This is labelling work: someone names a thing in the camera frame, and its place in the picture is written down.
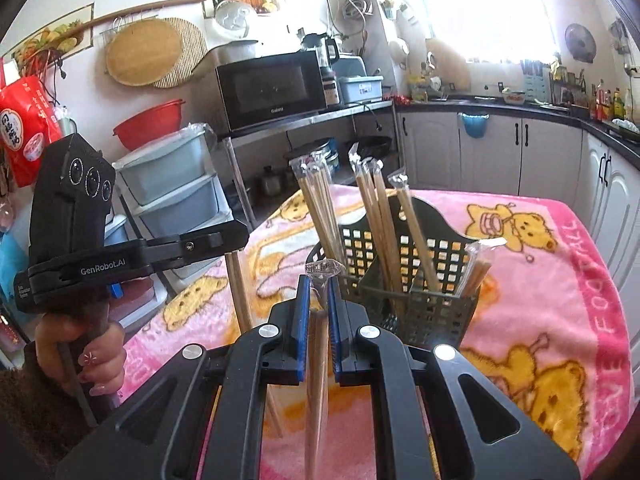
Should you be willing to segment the left hand painted nails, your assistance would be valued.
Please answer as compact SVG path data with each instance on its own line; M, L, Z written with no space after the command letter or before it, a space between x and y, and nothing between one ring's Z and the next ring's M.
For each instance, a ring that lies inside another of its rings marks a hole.
M36 327L36 356L40 370L69 394L73 393L72 381L65 373L58 345L75 341L87 330L87 324L58 314L46 314ZM111 322L104 334L80 352L77 377L83 384L92 385L92 396L107 396L122 388L126 362L124 343L122 326Z

